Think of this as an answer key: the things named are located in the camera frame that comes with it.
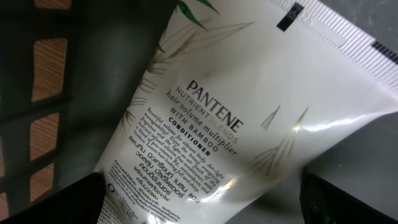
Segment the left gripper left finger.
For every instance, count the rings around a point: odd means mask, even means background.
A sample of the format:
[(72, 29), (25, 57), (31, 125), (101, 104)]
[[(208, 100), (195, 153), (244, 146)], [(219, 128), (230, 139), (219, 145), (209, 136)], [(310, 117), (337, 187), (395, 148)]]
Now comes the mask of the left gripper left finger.
[(93, 172), (1, 224), (96, 224), (103, 206), (104, 185), (103, 175)]

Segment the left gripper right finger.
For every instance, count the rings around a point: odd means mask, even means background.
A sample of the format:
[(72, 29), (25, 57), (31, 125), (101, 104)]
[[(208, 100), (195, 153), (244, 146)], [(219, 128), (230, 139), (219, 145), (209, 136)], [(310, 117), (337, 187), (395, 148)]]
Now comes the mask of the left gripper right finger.
[(305, 224), (397, 224), (314, 173), (304, 170), (300, 206)]

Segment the white conditioner tube gold cap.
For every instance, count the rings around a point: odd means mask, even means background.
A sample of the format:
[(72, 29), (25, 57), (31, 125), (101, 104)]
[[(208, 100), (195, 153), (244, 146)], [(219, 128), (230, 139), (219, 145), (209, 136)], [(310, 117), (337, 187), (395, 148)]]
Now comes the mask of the white conditioner tube gold cap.
[(179, 1), (96, 170), (99, 223), (225, 223), (397, 111), (397, 55), (317, 0)]

